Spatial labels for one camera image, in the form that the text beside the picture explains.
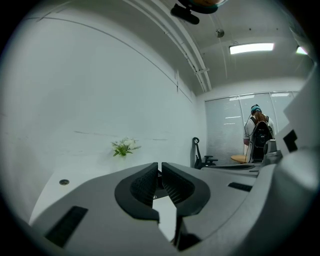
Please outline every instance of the backpack strap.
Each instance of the backpack strap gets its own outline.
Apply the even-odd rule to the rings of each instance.
[[[250,117],[250,119],[252,120],[252,122],[254,123],[254,125],[256,126],[257,125],[257,119],[255,119],[253,116]]]

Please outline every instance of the brown hair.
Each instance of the brown hair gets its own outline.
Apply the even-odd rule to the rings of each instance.
[[[260,111],[255,111],[252,115],[255,117],[257,123],[261,121],[267,122],[266,116]]]

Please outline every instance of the white shirt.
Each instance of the white shirt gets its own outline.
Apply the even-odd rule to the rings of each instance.
[[[247,156],[247,161],[252,162],[252,159],[250,159],[251,156],[251,150],[252,150],[252,134],[254,132],[254,129],[256,127],[255,123],[251,120],[251,117],[255,118],[253,115],[251,115],[249,117],[248,122],[246,122],[246,125],[244,127],[244,135],[243,135],[243,139],[244,140],[249,140],[249,147],[247,149],[246,156]],[[273,137],[276,135],[276,128],[275,128],[275,124],[272,121],[272,119],[269,117],[269,122],[268,122],[268,126],[271,127],[272,129],[272,133],[273,133]]]

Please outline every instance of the woman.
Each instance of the woman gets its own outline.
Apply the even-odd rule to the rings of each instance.
[[[257,123],[264,121],[267,123],[269,126],[271,133],[273,137],[276,135],[276,129],[275,129],[275,124],[272,121],[270,117],[267,115],[263,114],[261,111],[261,108],[259,107],[258,104],[253,105],[251,107],[251,115],[248,118],[245,126],[244,126],[244,136],[243,136],[243,143],[248,146],[248,149],[246,151],[246,162],[249,163],[251,161],[250,156],[251,156],[251,150],[252,150],[252,137],[253,137],[253,132],[254,129],[257,125]]]

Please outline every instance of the black chair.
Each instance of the black chair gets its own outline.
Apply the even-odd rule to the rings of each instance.
[[[196,151],[197,151],[197,155],[195,156],[196,160],[195,160],[194,168],[200,170],[203,167],[215,166],[216,164],[213,163],[213,161],[218,161],[218,159],[210,159],[210,158],[213,158],[212,155],[205,155],[204,156],[205,161],[202,162],[202,158],[201,158],[201,154],[200,154],[200,150],[199,150],[199,146],[198,146],[198,143],[200,140],[197,137],[194,137],[192,139],[192,141],[195,144]]]

